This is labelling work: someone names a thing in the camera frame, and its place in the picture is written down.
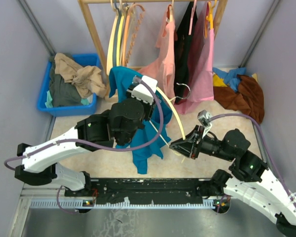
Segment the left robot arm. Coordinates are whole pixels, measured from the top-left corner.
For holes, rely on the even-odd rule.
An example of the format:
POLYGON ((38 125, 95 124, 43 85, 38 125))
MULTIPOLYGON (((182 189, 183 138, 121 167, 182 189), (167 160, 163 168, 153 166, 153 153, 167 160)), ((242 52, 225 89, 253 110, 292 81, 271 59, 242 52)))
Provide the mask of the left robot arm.
POLYGON ((73 171, 59 162, 78 154, 112 150, 115 144, 129 144, 135 133, 144 129, 144 121, 150 120, 156 101, 154 90, 138 83, 130 85, 122 102, 79 121, 61 136, 41 145, 19 145, 18 153, 24 159, 15 168, 14 177, 31 186, 53 183, 82 196, 89 195, 93 190, 89 174, 73 171))

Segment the cream plastic hanger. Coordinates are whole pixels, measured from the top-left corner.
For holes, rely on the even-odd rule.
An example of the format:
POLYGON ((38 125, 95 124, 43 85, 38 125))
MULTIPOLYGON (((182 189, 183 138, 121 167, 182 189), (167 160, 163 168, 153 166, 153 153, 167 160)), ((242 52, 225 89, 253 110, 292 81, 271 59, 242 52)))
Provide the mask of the cream plastic hanger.
MULTIPOLYGON (((170 109, 173 112, 173 115, 176 118, 176 121, 178 123, 179 129, 181 131, 181 135, 182 135, 182 139, 185 140, 186 136, 185 136, 185 132, 184 132, 184 128, 183 128, 183 124, 181 122, 181 119, 179 117, 179 114, 177 112, 177 110, 175 109, 174 105, 172 104, 172 101, 174 99, 169 99, 166 94, 157 86, 156 91, 158 91, 160 93, 160 95, 163 97, 163 99, 167 102, 167 104, 170 106, 170 109)), ((157 128, 153 125, 153 123, 150 121, 151 126, 154 128, 154 130, 157 132, 157 128)), ((163 142, 170 148, 169 143, 164 139, 164 137, 162 135, 159 135, 159 137, 163 140, 163 142)), ((173 151, 174 154, 176 154, 177 156, 183 156, 180 155, 178 152, 173 151)), ((185 161, 186 157, 183 156, 183 159, 181 161, 181 163, 183 163, 185 161)))

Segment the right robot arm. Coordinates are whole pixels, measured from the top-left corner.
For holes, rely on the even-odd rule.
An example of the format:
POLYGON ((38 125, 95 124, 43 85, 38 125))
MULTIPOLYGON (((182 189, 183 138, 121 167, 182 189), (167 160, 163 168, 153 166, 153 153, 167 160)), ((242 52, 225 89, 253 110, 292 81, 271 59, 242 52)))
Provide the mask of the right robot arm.
POLYGON ((197 125, 185 139, 172 142, 170 149, 191 159, 202 153, 231 162, 229 171, 214 173, 211 191, 242 201, 267 217, 283 235, 296 237, 296 197, 287 194, 268 164, 249 151, 250 145, 239 129, 219 140, 197 125))

